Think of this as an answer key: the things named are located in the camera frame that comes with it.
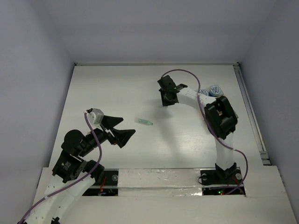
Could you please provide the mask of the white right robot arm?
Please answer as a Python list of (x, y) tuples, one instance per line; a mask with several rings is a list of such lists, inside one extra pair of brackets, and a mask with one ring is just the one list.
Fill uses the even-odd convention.
[(201, 171), (203, 185), (228, 184), (236, 173), (233, 153), (233, 133), (238, 123), (229, 100), (225, 96), (211, 97), (194, 91), (185, 84), (175, 84), (169, 75), (158, 80), (163, 106), (182, 104), (198, 109), (216, 144), (216, 163), (212, 170)]

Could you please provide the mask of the green highlighter pen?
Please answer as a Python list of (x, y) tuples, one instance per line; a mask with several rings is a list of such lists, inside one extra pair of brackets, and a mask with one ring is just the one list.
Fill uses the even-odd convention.
[(145, 119), (140, 119), (140, 118), (136, 118), (135, 123), (142, 124), (142, 125), (147, 125), (147, 126), (153, 125), (153, 123), (151, 121), (145, 120)]

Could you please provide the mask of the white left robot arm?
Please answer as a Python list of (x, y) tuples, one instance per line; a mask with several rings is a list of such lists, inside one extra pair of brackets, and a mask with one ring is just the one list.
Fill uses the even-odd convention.
[(61, 145), (61, 154), (53, 167), (52, 176), (43, 198), (23, 215), (21, 224), (60, 224), (66, 212), (94, 184), (106, 180), (105, 168), (100, 164), (101, 144), (123, 148), (136, 133), (134, 129), (117, 130), (121, 117), (84, 113), (90, 133), (84, 135), (70, 130)]

